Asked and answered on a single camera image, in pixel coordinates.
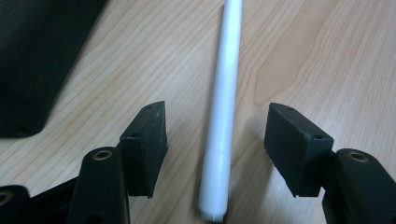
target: white cylindrical tube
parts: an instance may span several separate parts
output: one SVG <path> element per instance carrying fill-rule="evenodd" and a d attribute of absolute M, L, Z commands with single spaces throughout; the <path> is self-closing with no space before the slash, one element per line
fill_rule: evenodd
<path fill-rule="evenodd" d="M 199 200 L 207 221 L 227 212 L 241 19 L 242 0 L 226 0 Z"/>

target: light wood tabletop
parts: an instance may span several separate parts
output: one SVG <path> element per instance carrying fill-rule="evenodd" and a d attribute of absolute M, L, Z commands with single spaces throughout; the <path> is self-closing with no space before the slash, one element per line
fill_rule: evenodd
<path fill-rule="evenodd" d="M 144 105 L 166 103 L 169 141 L 152 199 L 132 223 L 202 223 L 205 140 L 224 1 L 109 1 L 32 137 L 0 140 L 0 185 L 32 196 L 114 147 Z M 372 154 L 396 178 L 396 1 L 245 0 L 227 223 L 325 223 L 318 198 L 293 198 L 263 148 L 270 102 L 299 110 L 333 150 Z"/>

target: black clamp jaw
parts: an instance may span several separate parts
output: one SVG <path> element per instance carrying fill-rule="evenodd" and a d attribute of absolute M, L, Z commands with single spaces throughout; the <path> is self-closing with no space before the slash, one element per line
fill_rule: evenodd
<path fill-rule="evenodd" d="M 84 157 L 78 177 L 33 198 L 23 186 L 0 187 L 0 222 L 130 223 L 128 195 L 153 196 L 167 149 L 165 104 L 147 105 L 117 147 Z"/>
<path fill-rule="evenodd" d="M 396 183 L 368 153 L 333 139 L 295 109 L 271 103 L 264 147 L 292 195 L 318 197 L 327 223 L 396 223 Z"/>

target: screw hole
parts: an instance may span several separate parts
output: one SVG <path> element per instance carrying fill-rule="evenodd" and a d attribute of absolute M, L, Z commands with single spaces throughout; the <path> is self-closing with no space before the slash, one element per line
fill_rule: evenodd
<path fill-rule="evenodd" d="M 111 157 L 113 153 L 109 150 L 102 150 L 93 155 L 93 159 L 96 161 L 103 161 L 109 157 Z"/>
<path fill-rule="evenodd" d="M 322 138 L 323 138 L 323 136 L 322 136 L 322 135 L 319 135 L 319 134 L 315 134 L 313 137 L 314 137 L 315 139 L 322 139 Z"/>
<path fill-rule="evenodd" d="M 11 191 L 1 191 L 0 192 L 0 206 L 6 204 L 11 200 L 12 198 L 12 192 Z"/>
<path fill-rule="evenodd" d="M 361 155 L 360 153 L 357 153 L 357 152 L 350 152 L 349 156 L 353 160 L 359 161 L 359 162 L 367 162 L 369 160 L 367 157 L 365 157 L 364 155 Z"/>
<path fill-rule="evenodd" d="M 100 216 L 98 214 L 93 214 L 87 218 L 87 221 L 85 223 L 86 224 L 99 224 L 99 223 L 102 223 L 102 221 L 103 221 L 102 216 Z"/>

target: wood grain surface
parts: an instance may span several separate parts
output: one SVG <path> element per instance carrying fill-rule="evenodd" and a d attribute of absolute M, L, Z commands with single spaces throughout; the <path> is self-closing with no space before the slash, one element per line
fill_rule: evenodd
<path fill-rule="evenodd" d="M 169 151 L 133 223 L 203 223 L 198 197 L 224 1 L 109 1 L 42 133 L 0 140 L 0 185 L 31 195 L 115 146 L 144 105 L 166 102 Z M 245 0 L 227 223 L 325 223 L 265 154 L 270 102 L 290 105 L 396 178 L 396 2 Z"/>

